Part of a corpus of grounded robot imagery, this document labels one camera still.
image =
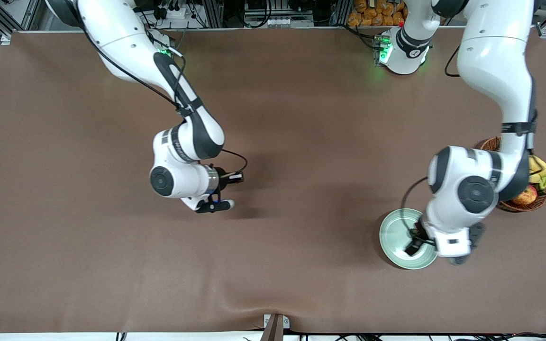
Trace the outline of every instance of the apple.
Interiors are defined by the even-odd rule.
[[[521,192],[517,197],[511,199],[516,205],[529,205],[533,203],[538,197],[538,191],[535,186],[531,184],[526,187],[524,192]]]

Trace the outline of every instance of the fruit basket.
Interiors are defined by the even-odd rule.
[[[488,140],[483,140],[479,142],[475,148],[482,149],[484,151],[498,151],[501,146],[500,136],[490,138]],[[539,191],[537,198],[532,203],[528,205],[518,205],[512,201],[499,201],[496,205],[499,209],[503,211],[519,213],[519,212],[530,212],[537,210],[546,203],[546,192]]]

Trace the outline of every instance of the pile of brown food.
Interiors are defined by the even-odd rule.
[[[347,19],[349,26],[398,26],[408,16],[408,7],[403,1],[396,4],[376,0],[375,7],[368,6],[368,0],[355,0],[353,4],[355,11]]]

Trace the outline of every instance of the light green bowl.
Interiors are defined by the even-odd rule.
[[[409,256],[404,250],[411,242],[412,238],[408,229],[401,221],[401,212],[403,219],[410,228],[418,222],[422,213],[416,209],[396,209],[389,213],[381,224],[381,246],[386,256],[404,269],[417,270],[433,263],[437,258],[437,251],[434,246],[423,244],[420,250],[413,256]]]

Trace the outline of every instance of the brown table surface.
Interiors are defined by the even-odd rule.
[[[494,211],[463,266],[392,266],[382,219],[446,145],[495,136],[492,100],[443,69],[411,76],[344,30],[188,33],[186,74],[249,158],[229,212],[151,190],[151,142],[180,118],[104,67],[81,34],[0,48],[0,332],[219,331],[279,312],[300,332],[546,332],[546,205]],[[546,40],[531,34],[546,161]],[[240,160],[223,155],[233,169]],[[409,207],[431,198],[419,186]]]

